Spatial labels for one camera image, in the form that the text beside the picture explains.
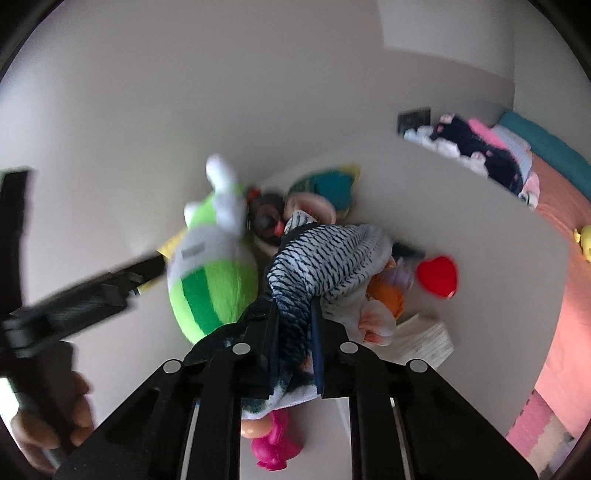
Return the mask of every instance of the black handle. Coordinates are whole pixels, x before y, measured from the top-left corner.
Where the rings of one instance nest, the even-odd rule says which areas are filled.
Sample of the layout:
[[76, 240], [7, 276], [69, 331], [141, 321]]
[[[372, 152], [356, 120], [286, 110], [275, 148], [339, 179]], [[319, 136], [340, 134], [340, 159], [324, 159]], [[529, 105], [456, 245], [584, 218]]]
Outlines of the black handle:
[[75, 450], [70, 435], [74, 429], [72, 409], [78, 395], [72, 357], [71, 344], [57, 342], [32, 358], [20, 359], [10, 378], [20, 407], [43, 419], [58, 435], [60, 447], [44, 452], [55, 468]]

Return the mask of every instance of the red heart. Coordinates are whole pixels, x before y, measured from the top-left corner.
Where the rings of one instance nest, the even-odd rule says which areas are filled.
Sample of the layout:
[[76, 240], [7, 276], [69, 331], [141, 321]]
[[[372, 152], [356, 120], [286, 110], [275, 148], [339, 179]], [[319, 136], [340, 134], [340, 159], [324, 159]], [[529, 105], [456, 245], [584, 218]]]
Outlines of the red heart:
[[430, 293], [450, 299], [457, 292], [457, 268], [449, 257], [424, 260], [417, 267], [420, 284]]

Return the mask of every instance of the teal pillow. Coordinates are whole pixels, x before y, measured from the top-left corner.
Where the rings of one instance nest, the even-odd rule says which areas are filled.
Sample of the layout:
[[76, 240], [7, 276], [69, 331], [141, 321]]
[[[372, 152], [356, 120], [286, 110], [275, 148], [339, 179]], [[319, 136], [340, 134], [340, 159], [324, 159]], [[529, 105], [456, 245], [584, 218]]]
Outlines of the teal pillow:
[[591, 165], [584, 156], [538, 124], [511, 110], [503, 114], [499, 124], [527, 140], [533, 153], [560, 172], [591, 201]]

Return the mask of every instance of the metal screw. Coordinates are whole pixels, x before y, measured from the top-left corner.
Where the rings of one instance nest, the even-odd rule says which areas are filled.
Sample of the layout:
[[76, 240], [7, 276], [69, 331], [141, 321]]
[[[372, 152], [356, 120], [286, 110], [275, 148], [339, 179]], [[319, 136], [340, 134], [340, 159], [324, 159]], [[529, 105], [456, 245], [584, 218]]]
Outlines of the metal screw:
[[232, 347], [232, 352], [237, 355], [246, 355], [251, 351], [251, 346], [248, 343], [237, 343]]
[[425, 361], [418, 358], [410, 362], [410, 370], [418, 374], [423, 374], [427, 371], [428, 365]]
[[343, 353], [355, 353], [357, 350], [359, 350], [359, 347], [356, 343], [345, 342], [340, 344], [340, 351]]
[[178, 360], [169, 360], [163, 366], [163, 370], [165, 373], [168, 374], [175, 374], [179, 370], [181, 370], [181, 362]]

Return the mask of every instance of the green plush toy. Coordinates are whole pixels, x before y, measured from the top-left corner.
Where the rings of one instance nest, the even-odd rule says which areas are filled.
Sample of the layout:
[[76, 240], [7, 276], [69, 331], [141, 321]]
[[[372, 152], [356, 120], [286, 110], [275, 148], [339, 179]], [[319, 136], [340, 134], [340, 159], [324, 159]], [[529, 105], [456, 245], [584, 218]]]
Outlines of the green plush toy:
[[206, 174], [213, 192], [185, 207], [187, 233], [167, 269], [170, 304], [192, 343], [237, 321], [258, 289], [255, 259], [242, 243], [247, 208], [236, 172], [213, 155]]

